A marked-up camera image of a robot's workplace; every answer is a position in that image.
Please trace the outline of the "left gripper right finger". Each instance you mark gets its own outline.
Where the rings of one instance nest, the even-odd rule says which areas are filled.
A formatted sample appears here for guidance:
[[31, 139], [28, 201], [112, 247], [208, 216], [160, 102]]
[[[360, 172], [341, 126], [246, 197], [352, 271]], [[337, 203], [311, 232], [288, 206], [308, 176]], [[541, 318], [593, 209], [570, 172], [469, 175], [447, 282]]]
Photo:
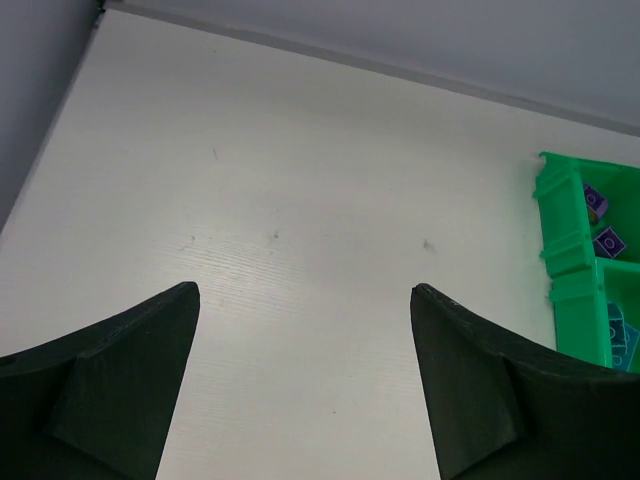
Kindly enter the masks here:
[[561, 354], [430, 285], [411, 326], [444, 479], [635, 479], [639, 378]]

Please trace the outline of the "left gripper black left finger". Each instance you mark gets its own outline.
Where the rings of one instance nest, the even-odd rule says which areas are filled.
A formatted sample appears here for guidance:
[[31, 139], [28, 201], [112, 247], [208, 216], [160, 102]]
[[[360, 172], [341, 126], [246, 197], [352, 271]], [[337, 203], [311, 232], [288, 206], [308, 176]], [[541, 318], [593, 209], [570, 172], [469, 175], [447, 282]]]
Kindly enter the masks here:
[[155, 478], [199, 311], [182, 282], [2, 357], [2, 478]]

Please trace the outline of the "teal long lego brick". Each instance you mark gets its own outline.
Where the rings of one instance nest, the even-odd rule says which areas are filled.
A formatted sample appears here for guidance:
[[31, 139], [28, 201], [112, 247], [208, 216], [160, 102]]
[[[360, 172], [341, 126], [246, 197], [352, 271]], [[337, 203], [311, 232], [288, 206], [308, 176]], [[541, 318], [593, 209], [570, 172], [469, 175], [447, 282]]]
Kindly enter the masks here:
[[607, 303], [613, 368], [630, 372], [639, 343], [639, 331], [629, 324], [622, 309], [614, 302]]

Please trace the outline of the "purple square lego brick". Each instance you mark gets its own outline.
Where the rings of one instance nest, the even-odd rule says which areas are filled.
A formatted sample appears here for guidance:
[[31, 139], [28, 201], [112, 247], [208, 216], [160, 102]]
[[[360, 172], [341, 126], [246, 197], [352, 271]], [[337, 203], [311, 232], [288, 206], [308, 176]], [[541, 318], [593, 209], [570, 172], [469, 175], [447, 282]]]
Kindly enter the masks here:
[[627, 248], [626, 243], [612, 227], [607, 227], [598, 232], [592, 243], [595, 255], [607, 259], [615, 259]]

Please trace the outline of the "purple sloped lego brick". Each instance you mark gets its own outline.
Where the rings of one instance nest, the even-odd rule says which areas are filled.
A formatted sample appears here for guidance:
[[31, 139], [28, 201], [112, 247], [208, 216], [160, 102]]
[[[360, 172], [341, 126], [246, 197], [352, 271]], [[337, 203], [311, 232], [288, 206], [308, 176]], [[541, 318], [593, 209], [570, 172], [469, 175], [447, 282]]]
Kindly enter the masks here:
[[609, 209], [608, 200], [599, 191], [587, 183], [583, 184], [583, 192], [589, 223], [597, 224]]

